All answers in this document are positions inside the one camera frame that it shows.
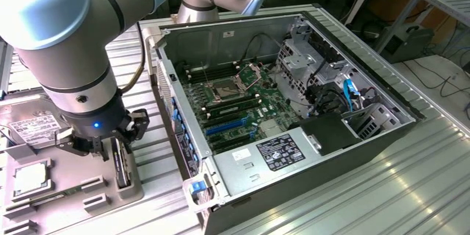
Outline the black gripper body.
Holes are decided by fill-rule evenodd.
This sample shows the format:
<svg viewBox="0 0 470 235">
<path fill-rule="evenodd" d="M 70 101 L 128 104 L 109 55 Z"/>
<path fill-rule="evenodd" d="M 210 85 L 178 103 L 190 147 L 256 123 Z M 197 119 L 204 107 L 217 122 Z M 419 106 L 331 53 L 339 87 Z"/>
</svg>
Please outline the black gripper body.
<svg viewBox="0 0 470 235">
<path fill-rule="evenodd" d="M 124 122 L 129 121 L 128 111 L 121 100 L 121 92 L 116 91 L 110 100 L 96 110 L 72 113 L 59 110 L 63 119 L 81 137 L 108 137 Z"/>
</svg>

